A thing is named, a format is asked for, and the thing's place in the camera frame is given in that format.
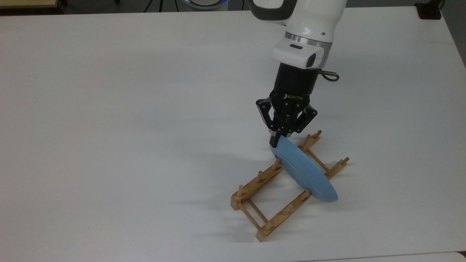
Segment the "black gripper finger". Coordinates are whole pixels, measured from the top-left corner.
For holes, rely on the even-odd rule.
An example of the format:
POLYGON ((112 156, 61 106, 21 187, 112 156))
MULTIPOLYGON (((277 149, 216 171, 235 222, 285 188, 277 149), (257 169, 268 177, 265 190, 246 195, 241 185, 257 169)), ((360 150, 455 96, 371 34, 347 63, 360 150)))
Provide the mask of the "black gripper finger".
POLYGON ((256 101, 256 107, 258 108, 264 124, 268 127, 271 133, 269 144, 271 147, 276 147, 281 137, 281 126, 278 124, 277 120, 273 120, 270 116, 270 111, 272 109, 272 99, 259 99, 256 101))
POLYGON ((283 136, 288 138, 292 133, 301 133, 315 116, 317 116, 317 111, 312 106, 303 108, 303 111, 296 115, 287 115, 283 125, 283 136))

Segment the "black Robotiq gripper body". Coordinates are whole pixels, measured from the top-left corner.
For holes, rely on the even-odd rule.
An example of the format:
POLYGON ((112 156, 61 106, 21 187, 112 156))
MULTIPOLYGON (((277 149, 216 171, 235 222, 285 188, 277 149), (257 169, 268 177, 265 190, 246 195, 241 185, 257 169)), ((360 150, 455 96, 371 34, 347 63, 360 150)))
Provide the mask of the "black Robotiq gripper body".
POLYGON ((287 115, 296 115, 309 106, 319 72, 319 69, 304 70, 286 64, 279 66, 271 99, 273 120, 278 121, 281 131, 287 115))

